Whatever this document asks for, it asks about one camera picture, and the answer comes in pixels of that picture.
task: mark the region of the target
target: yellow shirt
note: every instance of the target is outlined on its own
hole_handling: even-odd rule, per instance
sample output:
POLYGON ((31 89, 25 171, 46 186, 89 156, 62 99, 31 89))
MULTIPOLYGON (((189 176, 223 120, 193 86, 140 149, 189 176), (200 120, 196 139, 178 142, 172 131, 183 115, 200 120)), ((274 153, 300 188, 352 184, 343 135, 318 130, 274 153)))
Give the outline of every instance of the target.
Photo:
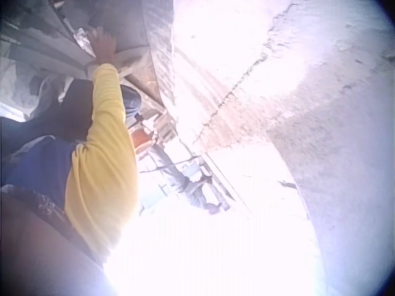
POLYGON ((105 262, 138 204, 138 170, 114 66, 98 67, 93 85, 93 124, 72 155, 65 212, 93 255, 105 262))

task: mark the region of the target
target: yellow sleeve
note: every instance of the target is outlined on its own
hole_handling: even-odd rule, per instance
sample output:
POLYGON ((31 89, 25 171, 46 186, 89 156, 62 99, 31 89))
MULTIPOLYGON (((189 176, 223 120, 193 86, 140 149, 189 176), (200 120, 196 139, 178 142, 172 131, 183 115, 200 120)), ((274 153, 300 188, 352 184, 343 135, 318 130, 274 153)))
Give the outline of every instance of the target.
POLYGON ((103 259, 135 212, 138 170, 116 69, 101 65, 93 84, 93 124, 87 142, 72 155, 65 211, 91 250, 103 259))

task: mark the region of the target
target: person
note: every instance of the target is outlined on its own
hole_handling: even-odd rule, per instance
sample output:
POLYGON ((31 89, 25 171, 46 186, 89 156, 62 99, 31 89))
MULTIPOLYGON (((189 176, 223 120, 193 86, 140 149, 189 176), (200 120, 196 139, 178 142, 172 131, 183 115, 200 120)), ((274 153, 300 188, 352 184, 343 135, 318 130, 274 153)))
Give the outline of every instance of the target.
POLYGON ((147 149, 154 163, 161 167, 160 172, 165 177, 173 191, 183 196, 193 207, 201 208, 210 215, 220 212, 222 204, 214 205, 207 202, 202 191, 206 183, 212 183, 212 177, 202 175, 199 181, 192 182, 184 176, 172 162, 166 151, 158 144, 153 144, 147 149))
POLYGON ((69 141, 65 131, 73 128, 58 127, 65 134, 36 139, 2 185, 50 197, 92 256, 104 263, 123 226, 137 213, 138 169, 113 66, 115 39, 102 30, 89 34, 89 39, 99 67, 93 78, 93 115, 86 140, 69 141))

